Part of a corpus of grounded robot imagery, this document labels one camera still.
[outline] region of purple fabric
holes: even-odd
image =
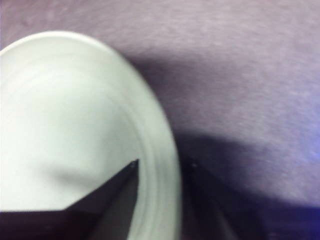
[[[47,30],[109,44],[183,156],[266,207],[320,207],[319,13],[319,0],[2,0],[1,46]]]

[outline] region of paper plate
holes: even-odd
[[[139,159],[128,239],[177,239],[177,151],[142,77],[110,47],[72,32],[25,37],[0,57],[0,210],[63,210]]]

